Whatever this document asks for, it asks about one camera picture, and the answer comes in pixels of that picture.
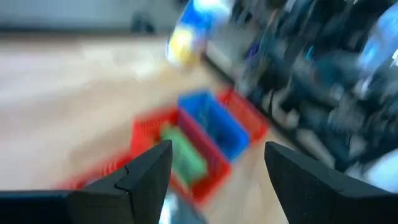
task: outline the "blue plastic crate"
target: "blue plastic crate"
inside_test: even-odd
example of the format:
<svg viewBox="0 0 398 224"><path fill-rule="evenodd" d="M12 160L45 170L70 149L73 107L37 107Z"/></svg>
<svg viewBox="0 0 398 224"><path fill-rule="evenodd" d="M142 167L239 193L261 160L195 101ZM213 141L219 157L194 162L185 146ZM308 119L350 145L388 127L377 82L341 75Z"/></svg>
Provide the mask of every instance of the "blue plastic crate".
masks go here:
<svg viewBox="0 0 398 224"><path fill-rule="evenodd" d="M203 127L230 161L248 146L248 133L217 102L210 91L181 95L178 106L185 109Z"/></svg>

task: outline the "wooden floor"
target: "wooden floor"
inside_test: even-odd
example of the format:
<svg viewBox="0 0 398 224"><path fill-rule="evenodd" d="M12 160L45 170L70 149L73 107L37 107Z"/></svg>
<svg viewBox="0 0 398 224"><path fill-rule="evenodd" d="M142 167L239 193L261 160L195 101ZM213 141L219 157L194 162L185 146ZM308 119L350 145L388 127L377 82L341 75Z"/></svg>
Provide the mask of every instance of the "wooden floor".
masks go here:
<svg viewBox="0 0 398 224"><path fill-rule="evenodd" d="M49 189L128 150L134 116L178 94L217 90L209 68L172 68L165 39L3 36L0 189ZM271 129L268 141L285 144ZM248 149L204 207L210 223L287 223L264 163Z"/></svg>

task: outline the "plastic basket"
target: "plastic basket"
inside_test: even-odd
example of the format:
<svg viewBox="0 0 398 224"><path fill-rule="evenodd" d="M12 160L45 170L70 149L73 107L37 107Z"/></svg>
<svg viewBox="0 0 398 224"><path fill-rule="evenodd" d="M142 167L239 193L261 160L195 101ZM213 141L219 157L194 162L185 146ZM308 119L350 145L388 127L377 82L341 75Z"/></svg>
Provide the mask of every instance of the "plastic basket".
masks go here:
<svg viewBox="0 0 398 224"><path fill-rule="evenodd" d="M220 91L217 98L248 132L250 143L264 137L269 128L268 122L246 99L232 88Z"/></svg>
<svg viewBox="0 0 398 224"><path fill-rule="evenodd" d="M70 190L78 190L82 189L86 185L101 179L108 174L116 171L121 168L128 162L132 160L132 156L130 152L125 152L123 154L118 154L117 156L112 157L111 159L107 159L103 162L100 162L93 168L91 168L88 172L84 172L80 175L77 175L70 180L67 180L61 184L55 186L56 189L70 189Z"/></svg>
<svg viewBox="0 0 398 224"><path fill-rule="evenodd" d="M183 197L196 205L209 199L231 172L231 166L217 147L208 139L196 122L181 109L168 108L158 110L136 119L133 125L131 151L137 157L150 149L160 139L160 128L165 123L178 125L189 141L207 161L207 175L185 190L175 176L171 175L170 184Z"/></svg>
<svg viewBox="0 0 398 224"><path fill-rule="evenodd" d="M229 160L236 158L249 144L244 128L209 91L181 95L178 106L197 121Z"/></svg>

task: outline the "green object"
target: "green object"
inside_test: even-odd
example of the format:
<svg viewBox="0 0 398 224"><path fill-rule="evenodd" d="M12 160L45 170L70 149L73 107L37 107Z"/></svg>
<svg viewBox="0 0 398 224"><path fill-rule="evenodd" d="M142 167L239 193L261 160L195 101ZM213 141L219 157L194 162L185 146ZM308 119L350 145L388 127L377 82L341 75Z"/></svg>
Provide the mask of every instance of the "green object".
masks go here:
<svg viewBox="0 0 398 224"><path fill-rule="evenodd" d="M166 125L160 130L162 140L173 142L172 169L183 185L190 185L194 180L202 178L207 173L207 163L192 146L179 127Z"/></svg>

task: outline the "red plastic crate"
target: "red plastic crate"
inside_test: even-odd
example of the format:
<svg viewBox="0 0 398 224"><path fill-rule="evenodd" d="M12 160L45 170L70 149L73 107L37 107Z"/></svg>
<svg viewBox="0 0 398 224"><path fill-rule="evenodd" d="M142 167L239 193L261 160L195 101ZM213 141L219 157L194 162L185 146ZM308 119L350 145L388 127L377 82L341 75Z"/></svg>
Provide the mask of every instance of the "red plastic crate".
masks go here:
<svg viewBox="0 0 398 224"><path fill-rule="evenodd" d="M139 156L160 141L160 127L164 123L180 126L184 134L207 161L208 174L195 182L187 192L183 190L173 174L170 179L171 186L183 197L196 205L201 205L230 174L231 166L224 155L202 132L201 128L195 124L193 118L189 117L183 109L177 109L177 107L158 110L136 119L131 140L133 157Z"/></svg>
<svg viewBox="0 0 398 224"><path fill-rule="evenodd" d="M249 133L250 143L260 140L266 134L269 125L265 117L232 88L219 92L217 97Z"/></svg>
<svg viewBox="0 0 398 224"><path fill-rule="evenodd" d="M90 184L90 182L101 179L102 177L116 171L128 162L132 160L130 152L125 152L123 154L118 154L117 156L100 162L98 165L94 166L88 172L84 172L78 176L71 178L61 184L55 186L56 189L82 189L84 186Z"/></svg>

